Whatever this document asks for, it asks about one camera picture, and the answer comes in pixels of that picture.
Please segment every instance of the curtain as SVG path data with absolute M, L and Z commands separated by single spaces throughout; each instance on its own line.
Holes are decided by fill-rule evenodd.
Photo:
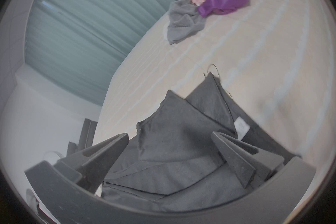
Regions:
M 114 72 L 172 0 L 34 0 L 25 62 L 102 105 Z

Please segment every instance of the striped bed sheet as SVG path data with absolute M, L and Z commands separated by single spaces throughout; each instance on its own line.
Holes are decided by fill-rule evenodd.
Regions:
M 208 67 L 272 138 L 317 168 L 312 192 L 335 156 L 336 26 L 324 0 L 250 0 L 228 15 L 212 15 L 182 42 L 163 38 L 165 14 L 114 74 L 93 144 L 136 124 L 172 89 L 186 97 Z

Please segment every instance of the purple cloth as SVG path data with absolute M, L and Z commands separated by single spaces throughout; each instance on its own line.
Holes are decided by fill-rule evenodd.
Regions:
M 206 0 L 198 7 L 198 12 L 204 18 L 210 13 L 224 15 L 236 11 L 249 0 Z

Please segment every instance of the beige bed sheet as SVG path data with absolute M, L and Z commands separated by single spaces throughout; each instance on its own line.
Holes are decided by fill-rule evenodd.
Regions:
M 186 97 L 216 65 L 222 86 L 266 132 L 317 168 L 307 195 L 335 156 L 335 33 L 324 0 L 250 0 L 169 45 L 165 14 L 114 74 L 94 144 L 136 135 L 168 89 Z M 216 69 L 209 69 L 217 75 Z

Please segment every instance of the teal curtain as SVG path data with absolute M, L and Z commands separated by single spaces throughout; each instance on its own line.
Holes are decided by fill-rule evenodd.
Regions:
M 172 0 L 35 0 L 25 62 L 102 105 L 114 72 Z

